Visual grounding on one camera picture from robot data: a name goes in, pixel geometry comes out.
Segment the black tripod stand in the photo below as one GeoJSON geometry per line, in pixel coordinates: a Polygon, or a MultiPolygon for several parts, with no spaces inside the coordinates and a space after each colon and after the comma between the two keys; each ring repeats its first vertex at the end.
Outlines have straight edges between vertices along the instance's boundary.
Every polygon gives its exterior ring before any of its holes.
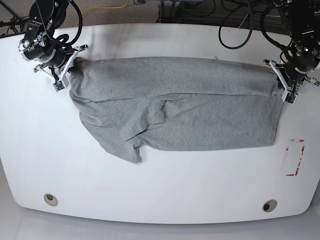
{"type": "Polygon", "coordinates": [[[7,30],[0,34],[0,38],[4,39],[25,34],[26,25],[30,19],[29,16],[17,16],[2,0],[0,1],[0,6],[11,15],[11,19],[9,21],[0,21],[1,28],[7,27],[7,30]]]}

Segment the red tape rectangle marking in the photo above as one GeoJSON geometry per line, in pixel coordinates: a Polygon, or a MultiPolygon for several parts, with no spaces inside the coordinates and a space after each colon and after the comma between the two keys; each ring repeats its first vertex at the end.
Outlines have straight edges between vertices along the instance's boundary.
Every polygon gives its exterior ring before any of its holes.
{"type": "Polygon", "coordinates": [[[287,177],[298,174],[302,161],[306,141],[304,139],[290,139],[285,150],[283,172],[287,177]]]}

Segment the grey T-shirt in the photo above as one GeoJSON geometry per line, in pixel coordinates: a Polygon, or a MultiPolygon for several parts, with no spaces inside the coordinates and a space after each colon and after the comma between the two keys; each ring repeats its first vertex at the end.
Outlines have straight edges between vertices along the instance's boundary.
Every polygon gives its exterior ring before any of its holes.
{"type": "Polygon", "coordinates": [[[83,126],[107,153],[135,164],[143,146],[271,146],[284,105],[272,73],[216,60],[77,58],[69,79],[83,126]]]}

